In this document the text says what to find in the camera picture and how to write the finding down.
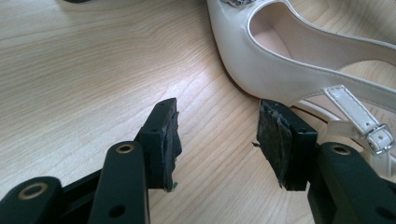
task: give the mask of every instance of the light wood surface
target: light wood surface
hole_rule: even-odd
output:
[[[333,32],[396,44],[393,0],[292,3]],[[396,77],[379,62],[346,70],[390,86]],[[314,223],[306,192],[281,189],[251,144],[259,99],[227,76],[205,0],[2,0],[0,197],[35,176],[65,186],[100,169],[108,148],[134,139],[170,97],[183,153],[177,189],[149,191],[152,223]]]

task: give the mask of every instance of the shoe strap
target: shoe strap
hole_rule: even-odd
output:
[[[389,151],[379,156],[373,156],[373,153],[364,150],[361,155],[378,175],[392,178],[393,173],[395,173],[392,169],[395,168],[396,161]]]
[[[393,136],[386,124],[381,124],[364,105],[343,85],[323,89],[329,99],[349,119],[330,121],[328,133],[365,139],[365,146],[374,155],[382,154],[393,147]]]

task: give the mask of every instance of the brass grommet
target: brass grommet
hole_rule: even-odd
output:
[[[350,150],[348,148],[344,148],[341,146],[332,146],[331,150],[337,154],[343,155],[343,156],[347,156],[350,155]]]
[[[117,147],[116,152],[124,154],[124,153],[129,153],[134,150],[134,145],[131,144],[125,144]]]
[[[46,183],[34,183],[21,190],[21,192],[18,194],[18,198],[20,198],[21,200],[33,199],[46,191],[47,188],[48,185]]]

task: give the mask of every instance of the white shoe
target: white shoe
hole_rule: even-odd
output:
[[[381,154],[370,159],[380,175],[396,174],[396,160],[389,153],[396,134],[396,90],[338,71],[368,60],[396,66],[396,46],[326,32],[299,16],[287,0],[207,4],[221,59],[244,91],[328,121],[331,133],[347,135],[373,155]],[[385,125],[361,101],[380,109]]]

